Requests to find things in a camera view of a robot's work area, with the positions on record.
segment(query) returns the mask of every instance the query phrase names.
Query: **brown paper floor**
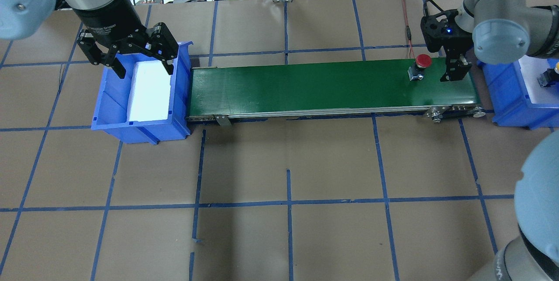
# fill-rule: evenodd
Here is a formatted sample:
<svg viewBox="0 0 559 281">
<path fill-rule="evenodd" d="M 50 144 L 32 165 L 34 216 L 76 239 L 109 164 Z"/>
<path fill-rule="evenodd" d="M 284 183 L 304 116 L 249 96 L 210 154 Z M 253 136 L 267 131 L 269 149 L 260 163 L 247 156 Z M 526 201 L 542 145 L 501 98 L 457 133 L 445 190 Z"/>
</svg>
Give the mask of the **brown paper floor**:
<svg viewBox="0 0 559 281">
<path fill-rule="evenodd" d="M 194 41 L 201 66 L 229 67 L 406 58 L 399 3 L 136 9 Z M 407 3 L 427 53 L 422 0 Z M 465 280 L 518 234 L 514 185 L 549 128 L 370 114 L 123 145 L 89 130 L 100 69 L 74 50 L 79 27 L 57 11 L 34 36 L 0 41 L 0 281 Z"/>
</svg>

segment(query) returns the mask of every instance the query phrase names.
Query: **red wire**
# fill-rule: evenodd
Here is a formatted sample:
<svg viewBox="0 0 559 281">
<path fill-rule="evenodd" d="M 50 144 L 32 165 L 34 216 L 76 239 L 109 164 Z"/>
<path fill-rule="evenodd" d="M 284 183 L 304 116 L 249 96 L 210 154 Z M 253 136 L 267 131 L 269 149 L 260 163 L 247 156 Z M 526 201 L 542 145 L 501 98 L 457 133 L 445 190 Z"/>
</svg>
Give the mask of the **red wire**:
<svg viewBox="0 0 559 281">
<path fill-rule="evenodd" d="M 406 4 L 406 0 L 402 0 L 402 9 L 404 11 L 404 22 L 406 23 L 406 28 L 409 27 L 409 21 L 407 20 L 407 4 Z M 410 58 L 413 56 L 413 58 L 415 58 L 415 52 L 414 52 L 414 48 L 413 45 L 411 43 L 411 40 L 408 40 L 407 43 L 410 46 L 410 53 L 409 56 Z"/>
</svg>

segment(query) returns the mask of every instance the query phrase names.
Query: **conveyor belt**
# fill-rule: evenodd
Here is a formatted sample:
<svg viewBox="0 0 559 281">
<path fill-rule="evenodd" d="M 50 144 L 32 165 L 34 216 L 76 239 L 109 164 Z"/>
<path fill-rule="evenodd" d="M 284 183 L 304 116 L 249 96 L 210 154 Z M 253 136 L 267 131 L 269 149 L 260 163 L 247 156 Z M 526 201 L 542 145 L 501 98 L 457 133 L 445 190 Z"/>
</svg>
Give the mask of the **conveyor belt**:
<svg viewBox="0 0 559 281">
<path fill-rule="evenodd" d="M 413 60 L 194 69 L 189 120 L 311 116 L 477 106 L 470 76 L 440 82 L 445 59 L 434 58 L 419 82 Z"/>
</svg>

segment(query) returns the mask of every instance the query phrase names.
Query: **robotic arm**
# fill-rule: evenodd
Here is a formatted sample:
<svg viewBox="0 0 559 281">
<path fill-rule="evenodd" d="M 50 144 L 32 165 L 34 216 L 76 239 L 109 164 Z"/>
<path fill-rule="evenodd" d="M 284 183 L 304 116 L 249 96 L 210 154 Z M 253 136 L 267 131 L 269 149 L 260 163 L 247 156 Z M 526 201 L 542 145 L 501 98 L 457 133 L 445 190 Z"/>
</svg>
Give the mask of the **robotic arm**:
<svg viewBox="0 0 559 281">
<path fill-rule="evenodd" d="M 66 0 L 86 26 L 78 46 L 88 60 L 103 64 L 124 78 L 126 70 L 116 54 L 142 53 L 157 58 L 168 74 L 178 44 L 164 23 L 144 27 L 130 0 Z M 54 10 L 55 0 L 0 0 L 0 38 L 22 39 L 32 35 Z M 97 44 L 108 49 L 101 51 Z"/>
<path fill-rule="evenodd" d="M 430 15 L 427 3 L 441 12 Z M 464 78 L 471 67 L 464 54 L 472 46 L 488 64 L 508 64 L 524 55 L 559 58 L 557 5 L 529 8 L 526 0 L 464 0 L 459 9 L 443 10 L 426 0 L 421 30 L 430 52 L 443 47 L 447 54 L 441 82 Z"/>
</svg>

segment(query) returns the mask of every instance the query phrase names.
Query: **blue plastic bin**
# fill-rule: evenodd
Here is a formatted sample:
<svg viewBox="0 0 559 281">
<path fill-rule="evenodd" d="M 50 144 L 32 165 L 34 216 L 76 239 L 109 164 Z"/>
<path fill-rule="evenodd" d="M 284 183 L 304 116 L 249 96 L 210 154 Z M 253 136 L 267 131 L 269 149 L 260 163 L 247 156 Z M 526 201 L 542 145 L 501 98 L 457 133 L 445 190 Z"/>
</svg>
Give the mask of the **blue plastic bin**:
<svg viewBox="0 0 559 281">
<path fill-rule="evenodd" d="M 559 60 L 549 59 L 550 67 Z M 489 65 L 481 63 L 491 101 L 495 108 L 493 122 L 499 126 L 559 127 L 559 104 L 533 103 L 528 94 L 519 62 Z M 559 96 L 559 86 L 545 88 Z"/>
<path fill-rule="evenodd" d="M 166 120 L 127 121 L 126 111 L 134 64 L 156 59 L 142 54 L 117 54 L 118 60 L 128 72 L 124 79 L 120 79 L 112 69 L 104 68 L 91 129 L 103 130 L 127 144 L 157 144 L 160 141 L 185 139 L 190 135 L 190 130 L 186 127 L 186 112 L 192 79 L 188 56 L 188 46 L 191 44 L 192 42 L 179 43 L 178 58 L 174 59 L 174 72 L 170 78 L 171 96 Z"/>
</svg>

